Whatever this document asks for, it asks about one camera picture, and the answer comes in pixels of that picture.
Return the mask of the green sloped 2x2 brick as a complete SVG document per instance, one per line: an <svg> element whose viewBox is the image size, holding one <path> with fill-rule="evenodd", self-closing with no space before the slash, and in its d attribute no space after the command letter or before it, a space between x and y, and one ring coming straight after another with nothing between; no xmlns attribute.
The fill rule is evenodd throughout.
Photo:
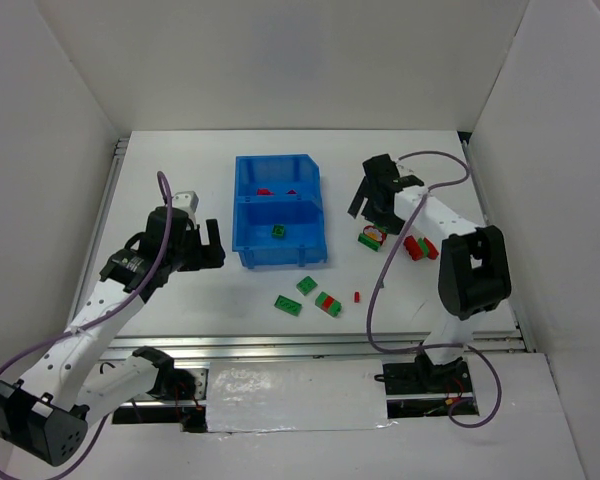
<svg viewBox="0 0 600 480"><path fill-rule="evenodd" d="M274 239L284 239L287 236L287 228L283 224L275 224L272 227L271 236Z"/></svg>

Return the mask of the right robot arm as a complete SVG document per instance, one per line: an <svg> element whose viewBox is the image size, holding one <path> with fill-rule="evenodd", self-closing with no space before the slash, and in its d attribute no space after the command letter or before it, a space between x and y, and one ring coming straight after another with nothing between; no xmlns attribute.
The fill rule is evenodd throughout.
<svg viewBox="0 0 600 480"><path fill-rule="evenodd" d="M437 292L443 316L417 348L415 377L433 388L459 373L465 346L487 313L512 291L502 231L472 222L435 197L452 181L427 185L415 175L400 174L387 154L362 164L364 176L349 206L352 217L395 236L397 247L421 234L417 247L435 246L439 273Z"/></svg>

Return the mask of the green 2x4 plate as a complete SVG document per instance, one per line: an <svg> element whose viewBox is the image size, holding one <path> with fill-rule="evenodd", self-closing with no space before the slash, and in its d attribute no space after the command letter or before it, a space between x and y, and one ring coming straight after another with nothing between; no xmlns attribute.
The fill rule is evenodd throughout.
<svg viewBox="0 0 600 480"><path fill-rule="evenodd" d="M279 295L274 302L274 307L288 315L298 317L302 311L303 305L286 296Z"/></svg>

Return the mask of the green base plate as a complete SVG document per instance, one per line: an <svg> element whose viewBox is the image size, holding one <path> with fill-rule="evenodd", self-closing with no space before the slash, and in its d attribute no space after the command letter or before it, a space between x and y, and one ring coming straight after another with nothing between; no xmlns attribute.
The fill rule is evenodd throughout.
<svg viewBox="0 0 600 480"><path fill-rule="evenodd" d="M380 247L382 246L382 244L380 242L376 241L375 239L369 237L368 235L366 235L364 233L360 233L357 240L359 243L370 248L373 251L378 251L380 249Z"/></svg>

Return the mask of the green curved brick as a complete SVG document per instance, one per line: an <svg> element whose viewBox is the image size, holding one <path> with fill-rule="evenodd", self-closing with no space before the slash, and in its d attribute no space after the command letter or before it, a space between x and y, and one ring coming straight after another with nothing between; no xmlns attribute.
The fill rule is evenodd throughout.
<svg viewBox="0 0 600 480"><path fill-rule="evenodd" d="M422 257L426 258L429 256L429 247L423 238L417 239L417 245L421 251Z"/></svg>

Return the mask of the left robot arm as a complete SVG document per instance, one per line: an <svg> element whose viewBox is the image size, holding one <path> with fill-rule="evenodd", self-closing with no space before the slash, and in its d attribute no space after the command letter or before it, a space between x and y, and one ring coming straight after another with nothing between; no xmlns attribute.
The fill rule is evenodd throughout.
<svg viewBox="0 0 600 480"><path fill-rule="evenodd" d="M0 379L0 437L47 464L65 464L90 426L138 395L192 399L195 376L165 352L143 346L91 378L111 341L171 274L220 268L225 252L218 223L209 242L187 211L158 207L146 228L111 255L82 310L44 356L18 380Z"/></svg>

